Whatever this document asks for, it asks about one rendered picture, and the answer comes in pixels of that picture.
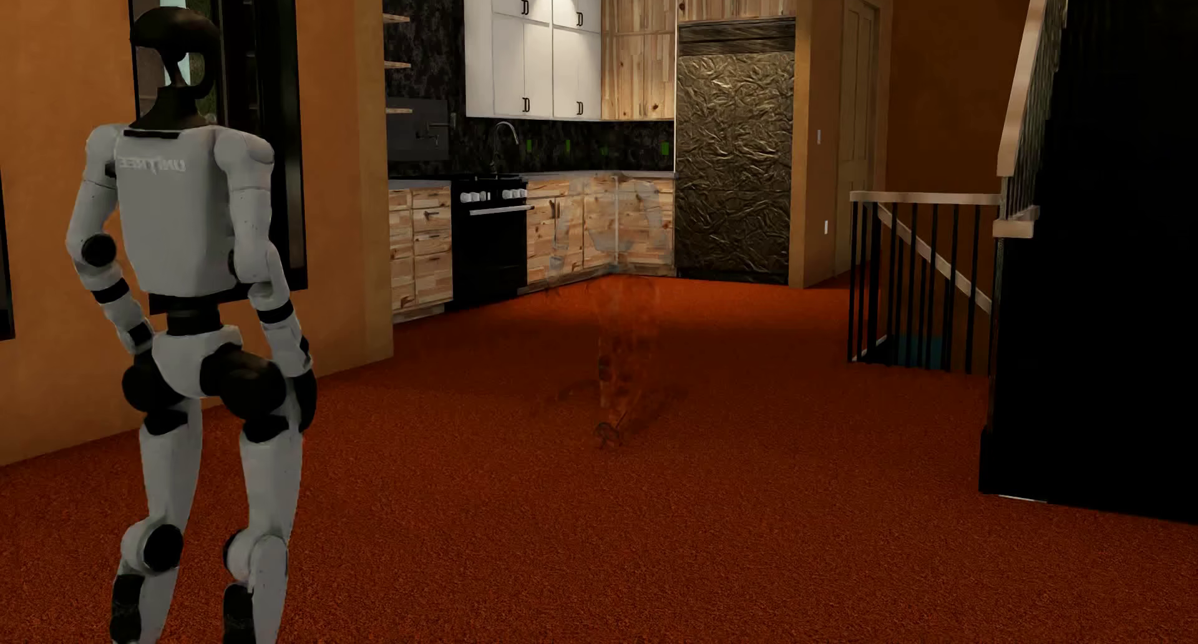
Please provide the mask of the black robot head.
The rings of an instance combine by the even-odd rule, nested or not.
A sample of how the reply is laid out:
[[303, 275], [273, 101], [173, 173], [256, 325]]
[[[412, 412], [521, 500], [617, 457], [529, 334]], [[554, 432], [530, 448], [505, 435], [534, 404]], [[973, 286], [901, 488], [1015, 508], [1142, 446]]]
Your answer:
[[[153, 107], [127, 126], [125, 134], [162, 136], [208, 126], [196, 102], [214, 89], [220, 74], [220, 32], [217, 25], [193, 10], [159, 6], [134, 22], [131, 43], [159, 54], [169, 83], [157, 90]], [[179, 62], [189, 54], [202, 57], [202, 78], [195, 84], [186, 83], [179, 68]]]

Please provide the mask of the black robot waist pelvis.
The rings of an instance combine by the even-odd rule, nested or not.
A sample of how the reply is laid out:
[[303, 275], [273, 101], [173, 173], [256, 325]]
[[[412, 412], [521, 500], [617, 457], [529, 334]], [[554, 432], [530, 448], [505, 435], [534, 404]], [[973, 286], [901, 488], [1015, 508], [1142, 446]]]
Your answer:
[[193, 336], [207, 332], [219, 332], [224, 326], [219, 306], [226, 302], [248, 298], [249, 284], [238, 282], [232, 288], [214, 294], [179, 298], [169, 294], [147, 294], [151, 315], [167, 315], [167, 333], [171, 336]]

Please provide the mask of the tan interior door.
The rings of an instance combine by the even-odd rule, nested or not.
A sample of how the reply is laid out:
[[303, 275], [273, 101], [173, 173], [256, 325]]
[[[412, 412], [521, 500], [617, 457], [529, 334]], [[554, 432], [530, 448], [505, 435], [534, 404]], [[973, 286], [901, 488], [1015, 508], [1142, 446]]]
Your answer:
[[875, 182], [876, 87], [878, 79], [878, 8], [865, 0], [845, 0], [837, 130], [836, 241], [834, 271], [851, 268], [851, 192], [869, 192]]

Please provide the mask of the white upper kitchen cabinets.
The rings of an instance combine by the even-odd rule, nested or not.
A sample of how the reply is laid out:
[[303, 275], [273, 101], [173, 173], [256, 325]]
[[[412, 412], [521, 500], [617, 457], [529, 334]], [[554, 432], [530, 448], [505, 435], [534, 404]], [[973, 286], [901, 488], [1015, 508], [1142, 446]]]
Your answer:
[[598, 121], [601, 0], [464, 0], [465, 113]]

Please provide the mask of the white right robot leg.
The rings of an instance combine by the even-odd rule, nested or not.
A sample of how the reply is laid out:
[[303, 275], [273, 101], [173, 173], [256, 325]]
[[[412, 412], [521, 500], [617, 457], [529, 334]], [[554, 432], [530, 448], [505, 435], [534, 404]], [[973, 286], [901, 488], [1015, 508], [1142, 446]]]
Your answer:
[[235, 344], [202, 359], [200, 382], [243, 423], [238, 450], [248, 520], [223, 552], [232, 582], [223, 596], [222, 644], [276, 644], [302, 475], [300, 405], [276, 362]]

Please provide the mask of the dark wall frame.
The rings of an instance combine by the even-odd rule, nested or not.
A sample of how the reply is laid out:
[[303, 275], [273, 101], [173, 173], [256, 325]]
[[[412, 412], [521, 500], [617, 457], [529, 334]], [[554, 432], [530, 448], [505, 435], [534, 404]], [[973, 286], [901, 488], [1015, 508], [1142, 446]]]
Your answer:
[[5, 198], [4, 176], [0, 170], [0, 342], [13, 339], [16, 334]]

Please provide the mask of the white robot leg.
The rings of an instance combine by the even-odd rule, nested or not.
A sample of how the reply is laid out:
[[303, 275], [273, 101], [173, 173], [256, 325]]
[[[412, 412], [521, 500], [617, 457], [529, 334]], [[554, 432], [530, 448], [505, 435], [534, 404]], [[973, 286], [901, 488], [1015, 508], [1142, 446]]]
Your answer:
[[232, 582], [223, 596], [222, 644], [276, 644], [302, 475], [300, 405], [276, 362], [235, 344], [202, 359], [200, 382], [243, 423], [238, 450], [248, 520], [223, 552]]
[[173, 604], [202, 460], [202, 402], [173, 390], [151, 351], [134, 356], [122, 391], [145, 414], [138, 437], [147, 515], [121, 540], [109, 633], [111, 644], [156, 644]]

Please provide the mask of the textured metal refrigerator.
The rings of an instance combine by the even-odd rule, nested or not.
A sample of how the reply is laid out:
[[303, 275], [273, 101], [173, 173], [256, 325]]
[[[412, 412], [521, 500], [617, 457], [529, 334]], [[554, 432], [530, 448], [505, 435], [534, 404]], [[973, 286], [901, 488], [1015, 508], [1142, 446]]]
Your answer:
[[788, 282], [794, 17], [685, 22], [676, 66], [680, 278]]

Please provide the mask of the wooden wall shelves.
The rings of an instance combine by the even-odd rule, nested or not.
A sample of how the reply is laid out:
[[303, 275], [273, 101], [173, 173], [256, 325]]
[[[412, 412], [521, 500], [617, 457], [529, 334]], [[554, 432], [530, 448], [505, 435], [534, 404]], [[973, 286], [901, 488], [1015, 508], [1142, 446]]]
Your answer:
[[401, 13], [392, 12], [391, 11], [392, 6], [393, 5], [391, 2], [388, 2], [388, 0], [383, 0], [383, 12], [382, 12], [382, 24], [383, 24], [383, 63], [382, 63], [382, 66], [383, 66], [383, 69], [385, 69], [385, 107], [386, 107], [385, 111], [386, 111], [386, 114], [388, 116], [391, 116], [391, 115], [409, 115], [409, 114], [412, 114], [412, 109], [411, 108], [392, 105], [392, 102], [389, 101], [391, 97], [386, 95], [387, 90], [389, 89], [387, 86], [387, 81], [391, 80], [391, 78], [388, 77], [388, 75], [391, 75], [391, 72], [399, 71], [399, 69], [411, 69], [411, 63], [404, 60], [404, 57], [406, 55], [399, 55], [399, 45], [397, 45], [397, 42], [399, 42], [399, 40], [398, 40], [399, 36], [397, 36], [397, 34], [400, 34], [400, 31], [397, 30], [397, 25], [410, 24], [411, 18], [407, 14], [401, 14]]

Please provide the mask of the narrow wooden drawer cabinet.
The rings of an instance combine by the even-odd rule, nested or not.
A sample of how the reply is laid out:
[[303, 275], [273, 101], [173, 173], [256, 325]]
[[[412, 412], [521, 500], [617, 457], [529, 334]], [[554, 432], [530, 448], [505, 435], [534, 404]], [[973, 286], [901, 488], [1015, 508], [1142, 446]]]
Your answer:
[[452, 221], [448, 181], [388, 182], [393, 323], [437, 315], [453, 300]]

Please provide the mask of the wooden corner base cabinets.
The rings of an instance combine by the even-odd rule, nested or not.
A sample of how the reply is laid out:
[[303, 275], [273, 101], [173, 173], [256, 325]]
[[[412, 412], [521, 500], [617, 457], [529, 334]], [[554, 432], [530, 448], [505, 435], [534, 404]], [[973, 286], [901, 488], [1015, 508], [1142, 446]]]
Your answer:
[[609, 273], [676, 277], [671, 172], [525, 174], [526, 291]]

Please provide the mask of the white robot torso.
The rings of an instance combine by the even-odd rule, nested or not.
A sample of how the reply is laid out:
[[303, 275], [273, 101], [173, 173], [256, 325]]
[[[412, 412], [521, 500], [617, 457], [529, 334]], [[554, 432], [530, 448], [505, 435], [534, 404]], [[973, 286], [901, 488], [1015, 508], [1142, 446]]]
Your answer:
[[125, 251], [149, 294], [201, 298], [238, 284], [229, 269], [229, 187], [213, 156], [219, 134], [216, 126], [116, 133]]

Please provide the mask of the wooden upper kitchen cabinets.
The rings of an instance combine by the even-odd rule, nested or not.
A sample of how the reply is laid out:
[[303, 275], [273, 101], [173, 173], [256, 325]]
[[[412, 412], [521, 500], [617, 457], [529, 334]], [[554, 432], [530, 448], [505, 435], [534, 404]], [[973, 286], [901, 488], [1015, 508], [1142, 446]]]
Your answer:
[[795, 13], [797, 0], [601, 0], [601, 119], [673, 119], [680, 25]]

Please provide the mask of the white left robot leg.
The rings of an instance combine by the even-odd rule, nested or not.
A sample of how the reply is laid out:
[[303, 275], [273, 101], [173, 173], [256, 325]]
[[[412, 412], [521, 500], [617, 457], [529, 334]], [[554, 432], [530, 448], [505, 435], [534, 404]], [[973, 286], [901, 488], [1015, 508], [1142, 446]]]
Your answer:
[[109, 633], [111, 644], [156, 644], [173, 604], [202, 460], [202, 402], [173, 390], [151, 351], [134, 356], [122, 391], [145, 414], [138, 437], [147, 515], [121, 540]]

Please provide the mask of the black baluster landing railing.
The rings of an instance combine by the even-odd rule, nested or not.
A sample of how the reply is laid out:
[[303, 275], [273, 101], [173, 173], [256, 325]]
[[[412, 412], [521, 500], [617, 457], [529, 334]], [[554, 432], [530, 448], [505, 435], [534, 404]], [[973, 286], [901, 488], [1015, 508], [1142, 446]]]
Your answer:
[[851, 192], [848, 362], [991, 373], [996, 193]]

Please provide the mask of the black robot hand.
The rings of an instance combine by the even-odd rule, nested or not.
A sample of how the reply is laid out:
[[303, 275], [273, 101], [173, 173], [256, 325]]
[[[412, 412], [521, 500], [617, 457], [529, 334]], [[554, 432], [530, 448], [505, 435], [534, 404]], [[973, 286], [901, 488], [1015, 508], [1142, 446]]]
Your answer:
[[317, 407], [317, 382], [315, 372], [308, 369], [300, 376], [289, 378], [298, 407], [297, 432], [303, 435], [314, 420]]

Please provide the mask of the wooden stair handrail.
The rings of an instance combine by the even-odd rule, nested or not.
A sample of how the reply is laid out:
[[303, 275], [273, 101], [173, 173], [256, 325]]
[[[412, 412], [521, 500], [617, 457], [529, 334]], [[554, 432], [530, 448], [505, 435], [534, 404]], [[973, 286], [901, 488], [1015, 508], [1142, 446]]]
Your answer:
[[1029, 0], [1012, 77], [996, 175], [1002, 202], [992, 235], [1031, 238], [1039, 217], [1036, 180], [1042, 165], [1053, 81], [1059, 67], [1069, 0]]

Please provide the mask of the black oven stove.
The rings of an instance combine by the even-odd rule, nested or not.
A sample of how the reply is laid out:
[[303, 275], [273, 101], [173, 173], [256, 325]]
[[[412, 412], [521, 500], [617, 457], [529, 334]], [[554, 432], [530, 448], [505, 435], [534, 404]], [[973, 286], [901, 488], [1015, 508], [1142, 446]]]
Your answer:
[[453, 298], [448, 312], [510, 300], [527, 285], [528, 182], [518, 174], [452, 181]]

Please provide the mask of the black kitchen faucet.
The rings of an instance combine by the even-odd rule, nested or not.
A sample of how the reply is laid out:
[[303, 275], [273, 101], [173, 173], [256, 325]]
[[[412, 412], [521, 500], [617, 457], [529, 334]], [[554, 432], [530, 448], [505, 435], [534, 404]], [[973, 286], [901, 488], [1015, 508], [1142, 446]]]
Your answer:
[[507, 120], [494, 124], [490, 135], [491, 174], [518, 174], [522, 165], [522, 142], [518, 130]]

